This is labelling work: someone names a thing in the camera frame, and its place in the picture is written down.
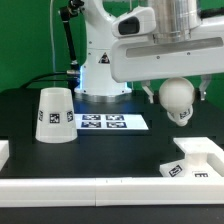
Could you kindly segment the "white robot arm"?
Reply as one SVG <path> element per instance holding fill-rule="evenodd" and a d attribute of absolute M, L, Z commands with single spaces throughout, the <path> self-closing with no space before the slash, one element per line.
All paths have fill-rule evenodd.
<path fill-rule="evenodd" d="M 211 76 L 224 73 L 224 6 L 202 10 L 199 0 L 139 0 L 119 17 L 103 0 L 83 0 L 87 59 L 76 96 L 114 102 L 139 81 L 154 98 L 152 80 L 199 75 L 204 98 Z"/>

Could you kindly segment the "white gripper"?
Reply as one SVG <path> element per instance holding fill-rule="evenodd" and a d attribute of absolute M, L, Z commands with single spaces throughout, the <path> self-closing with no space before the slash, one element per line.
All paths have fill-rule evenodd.
<path fill-rule="evenodd" d="M 152 35 L 117 39 L 111 47 L 111 75 L 117 82 L 142 81 L 151 104 L 148 80 L 202 75 L 198 98 L 206 99 L 211 76 L 224 72 L 224 16 L 202 20 L 188 41 L 155 44 Z"/>

